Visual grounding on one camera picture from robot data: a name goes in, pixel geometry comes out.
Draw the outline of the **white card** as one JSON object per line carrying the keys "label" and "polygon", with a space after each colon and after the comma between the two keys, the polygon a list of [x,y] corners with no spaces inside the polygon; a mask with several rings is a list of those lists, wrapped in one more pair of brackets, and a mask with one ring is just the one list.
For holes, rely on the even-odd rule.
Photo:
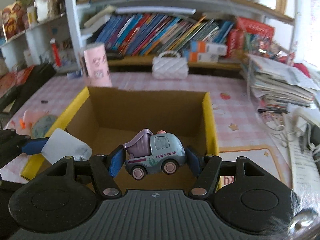
{"label": "white card", "polygon": [[92,149],[85,142],[57,128],[45,143],[41,154],[54,164],[67,156],[75,161],[88,160],[92,156]]}

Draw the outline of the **white bookshelf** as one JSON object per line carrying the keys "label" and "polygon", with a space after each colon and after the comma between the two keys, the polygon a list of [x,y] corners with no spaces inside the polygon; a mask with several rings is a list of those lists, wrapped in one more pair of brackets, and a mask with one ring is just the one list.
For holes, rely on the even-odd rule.
{"label": "white bookshelf", "polygon": [[182,7],[195,9],[197,12],[223,12],[263,22],[274,19],[292,27],[290,46],[286,53],[291,52],[297,41],[298,16],[290,18],[276,10],[248,0],[85,0],[80,2],[65,0],[69,32],[76,56],[79,55],[80,49],[87,44],[87,40],[90,38],[89,35],[81,34],[80,22],[86,14],[94,12],[105,5],[114,5],[116,7]]}

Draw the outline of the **grey purple toy truck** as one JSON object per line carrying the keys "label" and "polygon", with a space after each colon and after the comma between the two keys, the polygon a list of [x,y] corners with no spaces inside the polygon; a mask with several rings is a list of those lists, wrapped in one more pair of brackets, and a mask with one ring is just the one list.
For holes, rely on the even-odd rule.
{"label": "grey purple toy truck", "polygon": [[154,134],[147,128],[143,129],[123,147],[129,155],[125,168],[135,180],[159,172],[174,174],[187,162],[180,139],[165,131]]}

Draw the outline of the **fortune god figure box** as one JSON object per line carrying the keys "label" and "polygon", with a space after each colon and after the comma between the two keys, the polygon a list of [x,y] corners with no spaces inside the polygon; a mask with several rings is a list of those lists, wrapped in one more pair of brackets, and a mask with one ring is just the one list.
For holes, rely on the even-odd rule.
{"label": "fortune god figure box", "polygon": [[25,9],[21,1],[16,1],[1,11],[3,31],[6,40],[25,30],[23,22],[24,14]]}

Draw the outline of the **stack of newspapers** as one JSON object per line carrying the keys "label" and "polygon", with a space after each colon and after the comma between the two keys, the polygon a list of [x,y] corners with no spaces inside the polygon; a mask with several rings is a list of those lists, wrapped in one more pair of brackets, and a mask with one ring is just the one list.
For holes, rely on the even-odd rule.
{"label": "stack of newspapers", "polygon": [[319,83],[287,64],[247,54],[241,67],[249,91],[262,108],[310,107],[319,95]]}

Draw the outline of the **pink cylindrical dispenser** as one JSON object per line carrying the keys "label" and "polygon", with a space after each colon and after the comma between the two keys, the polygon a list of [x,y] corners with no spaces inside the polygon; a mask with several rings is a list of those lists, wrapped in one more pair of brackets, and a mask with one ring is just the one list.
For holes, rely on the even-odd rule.
{"label": "pink cylindrical dispenser", "polygon": [[101,42],[82,47],[79,61],[84,82],[88,87],[112,87],[105,45]]}

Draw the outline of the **mint green case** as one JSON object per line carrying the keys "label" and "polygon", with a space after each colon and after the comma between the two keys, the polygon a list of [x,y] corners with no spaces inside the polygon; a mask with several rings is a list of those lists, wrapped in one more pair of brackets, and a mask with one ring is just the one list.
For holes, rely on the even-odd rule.
{"label": "mint green case", "polygon": [[57,116],[48,114],[42,116],[31,127],[30,134],[32,139],[43,138],[54,122],[57,120]]}

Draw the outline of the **white orange small boxes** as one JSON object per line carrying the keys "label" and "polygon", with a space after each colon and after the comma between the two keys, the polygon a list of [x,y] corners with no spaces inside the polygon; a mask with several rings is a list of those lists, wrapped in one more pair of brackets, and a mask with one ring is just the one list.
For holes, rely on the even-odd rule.
{"label": "white orange small boxes", "polygon": [[182,51],[189,62],[217,63],[220,56],[226,56],[227,46],[219,43],[191,41],[190,48]]}

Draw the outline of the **row of leaning books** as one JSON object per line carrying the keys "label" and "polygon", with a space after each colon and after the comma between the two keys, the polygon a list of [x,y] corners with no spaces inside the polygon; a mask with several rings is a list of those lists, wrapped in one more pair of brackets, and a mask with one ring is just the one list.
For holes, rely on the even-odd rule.
{"label": "row of leaning books", "polygon": [[95,42],[124,56],[156,55],[167,50],[183,52],[191,42],[225,44],[234,21],[197,19],[161,13],[112,14],[101,27]]}

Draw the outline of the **yellow cardboard box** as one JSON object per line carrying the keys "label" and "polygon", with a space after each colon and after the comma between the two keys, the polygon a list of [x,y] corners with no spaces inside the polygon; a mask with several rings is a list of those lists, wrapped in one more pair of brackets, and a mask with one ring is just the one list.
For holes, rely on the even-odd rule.
{"label": "yellow cardboard box", "polygon": [[[204,92],[86,88],[52,128],[60,128],[87,143],[92,156],[110,154],[144,128],[155,133],[172,132],[186,148],[191,146],[201,156],[219,153],[210,95]],[[74,161],[67,156],[25,184],[21,191],[32,196],[79,196],[88,191],[91,175],[89,161]],[[123,165],[114,181],[122,195],[133,189],[189,192],[196,177],[186,165],[175,174],[159,172],[135,180]]]}

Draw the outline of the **red hanging tassel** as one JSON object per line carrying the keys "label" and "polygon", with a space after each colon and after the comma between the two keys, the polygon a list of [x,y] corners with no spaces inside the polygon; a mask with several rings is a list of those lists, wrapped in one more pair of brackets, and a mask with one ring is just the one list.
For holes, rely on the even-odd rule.
{"label": "red hanging tassel", "polygon": [[60,59],[60,55],[59,55],[59,50],[58,50],[58,46],[56,44],[56,40],[55,38],[52,38],[50,40],[50,45],[53,51],[53,55],[54,55],[54,59],[55,59],[55,63],[57,67],[61,67],[62,63],[61,63],[61,59]]}

